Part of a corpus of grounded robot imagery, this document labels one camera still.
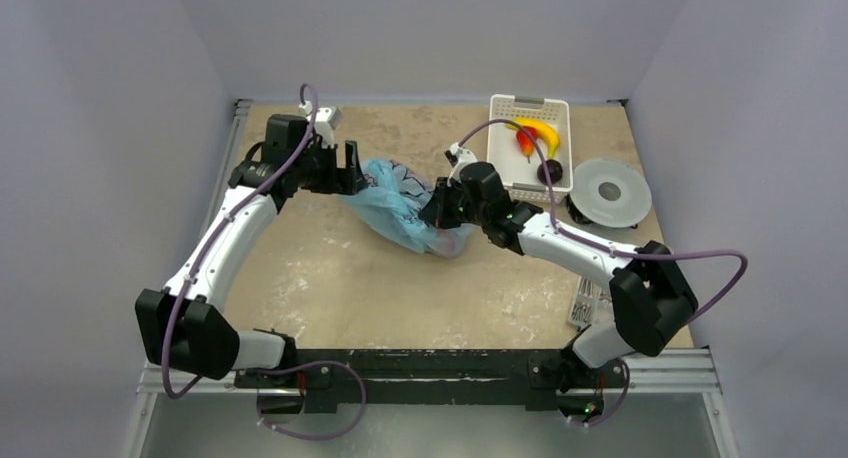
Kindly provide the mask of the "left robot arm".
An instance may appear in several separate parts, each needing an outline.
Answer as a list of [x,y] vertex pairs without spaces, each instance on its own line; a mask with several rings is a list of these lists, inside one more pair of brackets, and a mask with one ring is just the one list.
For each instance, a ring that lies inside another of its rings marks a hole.
[[268,119],[264,140],[232,171],[217,214],[190,257],[160,289],[145,289],[136,300],[150,362],[210,379],[259,368],[272,386],[295,380],[291,337],[238,331],[223,310],[249,252],[297,191],[352,196],[366,187],[356,142],[345,141],[345,163],[337,163],[339,115],[324,107]]

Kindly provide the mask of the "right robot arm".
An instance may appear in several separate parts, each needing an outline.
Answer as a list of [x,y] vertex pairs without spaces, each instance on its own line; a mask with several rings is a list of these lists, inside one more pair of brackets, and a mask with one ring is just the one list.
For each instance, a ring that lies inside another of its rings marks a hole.
[[561,370],[576,385],[588,383],[619,357],[657,356],[698,308],[664,245],[602,242],[559,224],[541,207],[512,199],[486,162],[465,166],[457,179],[439,178],[419,217],[439,229],[476,225],[492,244],[563,267],[611,298],[611,317],[588,326],[564,349]]

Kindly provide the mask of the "blue printed plastic bag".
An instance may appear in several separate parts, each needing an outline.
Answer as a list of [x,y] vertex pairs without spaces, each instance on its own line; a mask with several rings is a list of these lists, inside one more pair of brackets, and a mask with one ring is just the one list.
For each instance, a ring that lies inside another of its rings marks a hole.
[[463,252],[474,231],[472,225],[445,230],[418,217],[433,197],[430,182],[394,160],[367,160],[362,171],[367,187],[340,200],[370,229],[419,254],[454,258]]

